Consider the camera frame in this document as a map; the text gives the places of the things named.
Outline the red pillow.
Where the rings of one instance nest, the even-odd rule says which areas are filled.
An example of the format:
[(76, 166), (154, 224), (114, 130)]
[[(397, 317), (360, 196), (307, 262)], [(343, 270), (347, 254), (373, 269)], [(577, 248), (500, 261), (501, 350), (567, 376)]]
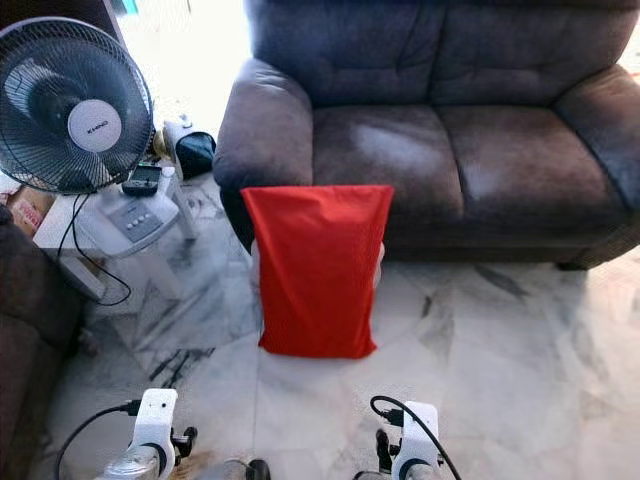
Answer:
[(394, 189), (250, 187), (264, 330), (273, 355), (364, 358)]

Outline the dark brown two-seat sofa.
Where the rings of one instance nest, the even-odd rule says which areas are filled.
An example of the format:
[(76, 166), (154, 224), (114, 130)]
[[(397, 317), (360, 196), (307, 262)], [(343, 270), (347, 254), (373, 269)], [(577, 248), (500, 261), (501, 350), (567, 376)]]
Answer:
[(242, 191), (392, 186), (396, 261), (554, 262), (640, 247), (640, 0), (244, 0), (250, 56), (212, 174)]

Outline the small white table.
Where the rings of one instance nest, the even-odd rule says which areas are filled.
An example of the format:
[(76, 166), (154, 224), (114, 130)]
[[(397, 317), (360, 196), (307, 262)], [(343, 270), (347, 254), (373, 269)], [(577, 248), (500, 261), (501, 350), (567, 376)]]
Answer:
[(150, 288), (179, 300), (187, 288), (157, 251), (160, 239), (174, 229), (188, 239), (196, 237), (178, 169), (163, 166), (155, 196), (123, 195), (118, 186), (95, 195), (59, 195), (35, 243), (100, 305), (142, 300)]

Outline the black power adapter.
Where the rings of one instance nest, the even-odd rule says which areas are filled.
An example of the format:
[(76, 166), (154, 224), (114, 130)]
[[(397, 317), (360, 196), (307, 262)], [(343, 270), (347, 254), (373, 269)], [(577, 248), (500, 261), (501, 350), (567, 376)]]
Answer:
[(145, 198), (155, 196), (159, 191), (157, 180), (125, 180), (122, 183), (123, 195)]

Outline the cardboard box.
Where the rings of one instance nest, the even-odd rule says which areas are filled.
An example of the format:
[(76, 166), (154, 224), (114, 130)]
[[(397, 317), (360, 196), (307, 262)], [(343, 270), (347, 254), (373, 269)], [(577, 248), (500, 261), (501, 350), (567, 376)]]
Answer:
[(28, 238), (35, 237), (58, 196), (28, 186), (5, 186), (0, 200), (12, 215), (12, 220)]

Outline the black pouch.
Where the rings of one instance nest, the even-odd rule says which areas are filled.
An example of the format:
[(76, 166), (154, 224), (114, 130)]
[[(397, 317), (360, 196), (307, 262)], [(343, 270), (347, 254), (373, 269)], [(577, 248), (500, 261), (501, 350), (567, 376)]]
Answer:
[(216, 156), (215, 138), (207, 132), (191, 132), (175, 141), (173, 157), (187, 180), (209, 174)]

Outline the white plastic bottle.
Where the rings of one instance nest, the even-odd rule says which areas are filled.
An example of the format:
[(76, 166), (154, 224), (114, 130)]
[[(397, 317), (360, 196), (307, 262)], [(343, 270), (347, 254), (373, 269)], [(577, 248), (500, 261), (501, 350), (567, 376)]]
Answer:
[(174, 120), (165, 120), (161, 129), (165, 154), (174, 156), (178, 143), (195, 132), (195, 123), (186, 113), (180, 113)]

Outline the black and white table fan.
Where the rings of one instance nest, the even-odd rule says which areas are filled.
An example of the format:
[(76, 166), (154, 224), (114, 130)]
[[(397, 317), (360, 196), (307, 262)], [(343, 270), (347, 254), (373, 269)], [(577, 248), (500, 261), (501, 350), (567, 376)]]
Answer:
[(102, 29), (29, 18), (0, 33), (0, 169), (23, 186), (83, 202), (73, 224), (109, 257), (172, 227), (179, 209), (125, 187), (154, 137), (154, 102), (140, 68)]

